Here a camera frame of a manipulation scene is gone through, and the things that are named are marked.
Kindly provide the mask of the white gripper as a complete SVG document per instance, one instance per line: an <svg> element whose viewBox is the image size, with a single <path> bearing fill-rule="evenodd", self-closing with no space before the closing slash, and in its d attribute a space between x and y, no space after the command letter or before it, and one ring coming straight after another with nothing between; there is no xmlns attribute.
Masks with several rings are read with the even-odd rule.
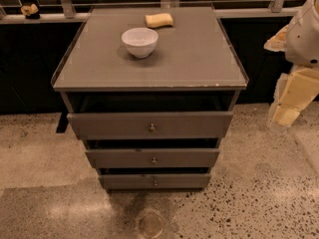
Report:
<svg viewBox="0 0 319 239"><path fill-rule="evenodd" d="M318 94L319 70L294 66L277 81L274 104L268 113L270 123L291 126Z"/></svg>

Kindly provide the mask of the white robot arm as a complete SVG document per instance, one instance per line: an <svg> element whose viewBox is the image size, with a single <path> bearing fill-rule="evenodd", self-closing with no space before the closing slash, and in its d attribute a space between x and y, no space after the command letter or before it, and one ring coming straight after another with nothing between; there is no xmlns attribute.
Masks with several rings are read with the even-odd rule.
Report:
<svg viewBox="0 0 319 239"><path fill-rule="evenodd" d="M272 125L291 126L319 95L319 0L307 0L264 49L284 52L292 63L290 72L277 81L269 111Z"/></svg>

